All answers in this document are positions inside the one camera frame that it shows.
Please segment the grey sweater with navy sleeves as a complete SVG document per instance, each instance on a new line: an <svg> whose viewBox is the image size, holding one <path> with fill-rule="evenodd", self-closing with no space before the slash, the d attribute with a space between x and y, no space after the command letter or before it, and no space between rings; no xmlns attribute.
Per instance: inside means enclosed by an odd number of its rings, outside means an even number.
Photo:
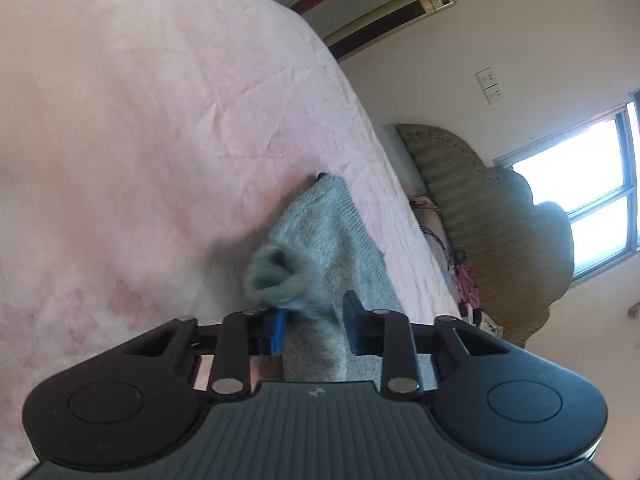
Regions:
<svg viewBox="0 0 640 480"><path fill-rule="evenodd" d="M381 381L381 358L349 349L343 322L349 290L368 310L402 309L345 181L322 174L286 208L244 275L254 306L281 309L288 318L282 354L265 366L265 378Z"/></svg>

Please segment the pile of light clothes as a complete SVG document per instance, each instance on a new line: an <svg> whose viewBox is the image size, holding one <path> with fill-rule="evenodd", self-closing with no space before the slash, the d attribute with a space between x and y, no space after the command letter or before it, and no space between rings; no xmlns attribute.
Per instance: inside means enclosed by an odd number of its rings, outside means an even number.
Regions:
<svg viewBox="0 0 640 480"><path fill-rule="evenodd" d="M503 327L497 324L482 308L473 308L465 301L459 302L458 307L463 321L496 338L502 338Z"/></svg>

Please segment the magenta crumpled garment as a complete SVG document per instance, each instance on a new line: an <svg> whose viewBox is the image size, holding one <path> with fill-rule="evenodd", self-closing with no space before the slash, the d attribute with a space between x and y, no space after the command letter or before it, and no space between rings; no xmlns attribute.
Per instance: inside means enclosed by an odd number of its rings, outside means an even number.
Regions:
<svg viewBox="0 0 640 480"><path fill-rule="evenodd" d="M456 263L454 265L454 274L456 274L461 300L472 309L479 309L482 306L480 291L472 278L469 268L464 263Z"/></svg>

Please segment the olive upholstered headboard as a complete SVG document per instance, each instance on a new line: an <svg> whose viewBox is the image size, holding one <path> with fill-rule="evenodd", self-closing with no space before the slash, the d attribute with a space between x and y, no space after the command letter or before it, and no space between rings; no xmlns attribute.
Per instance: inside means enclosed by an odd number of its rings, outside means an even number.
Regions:
<svg viewBox="0 0 640 480"><path fill-rule="evenodd" d="M516 172L488 167L460 136L401 124L404 141L454 248L465 253L482 308L506 340L524 346L570 288L574 244L556 203L536 204Z"/></svg>

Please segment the pink bed sheet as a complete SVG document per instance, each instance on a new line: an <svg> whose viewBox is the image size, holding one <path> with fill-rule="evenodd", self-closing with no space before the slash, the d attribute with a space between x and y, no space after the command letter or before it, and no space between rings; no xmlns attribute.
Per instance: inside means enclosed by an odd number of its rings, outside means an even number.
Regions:
<svg viewBox="0 0 640 480"><path fill-rule="evenodd" d="M247 260L342 177L410 318L457 307L358 96L272 0L1 0L1 474L30 390L181 315L242 310Z"/></svg>

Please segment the window with bright light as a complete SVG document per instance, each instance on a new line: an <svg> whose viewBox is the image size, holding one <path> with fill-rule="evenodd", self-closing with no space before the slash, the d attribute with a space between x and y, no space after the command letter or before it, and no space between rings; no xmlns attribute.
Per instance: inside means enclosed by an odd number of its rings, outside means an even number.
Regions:
<svg viewBox="0 0 640 480"><path fill-rule="evenodd" d="M639 253L639 92L494 160L525 178L536 205L555 203L570 222L573 282Z"/></svg>

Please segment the gold tower air conditioner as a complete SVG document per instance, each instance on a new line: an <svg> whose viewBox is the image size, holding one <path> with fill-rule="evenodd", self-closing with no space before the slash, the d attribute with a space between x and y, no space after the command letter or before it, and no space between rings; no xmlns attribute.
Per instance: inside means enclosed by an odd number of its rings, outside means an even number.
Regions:
<svg viewBox="0 0 640 480"><path fill-rule="evenodd" d="M390 0L331 32L323 41L337 62L342 62L408 26L455 6L458 1Z"/></svg>

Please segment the white wall socket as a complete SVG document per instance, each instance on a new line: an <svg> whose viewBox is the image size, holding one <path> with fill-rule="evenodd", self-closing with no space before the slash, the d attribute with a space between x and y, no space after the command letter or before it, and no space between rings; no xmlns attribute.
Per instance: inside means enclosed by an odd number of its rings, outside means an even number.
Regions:
<svg viewBox="0 0 640 480"><path fill-rule="evenodd" d="M484 95L489 105L496 105L506 98L498 84L493 84L486 88L484 90Z"/></svg>
<svg viewBox="0 0 640 480"><path fill-rule="evenodd" d="M480 70L475 74L476 80L480 85L480 88L483 90L487 90L496 84L498 84L497 77L494 71L490 68L484 68L484 70Z"/></svg>

